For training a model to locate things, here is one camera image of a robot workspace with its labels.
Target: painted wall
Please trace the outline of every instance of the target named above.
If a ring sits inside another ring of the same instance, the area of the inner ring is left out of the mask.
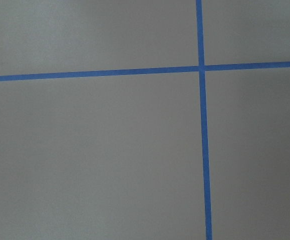
[[[290,0],[0,0],[0,240],[212,235],[290,239]]]

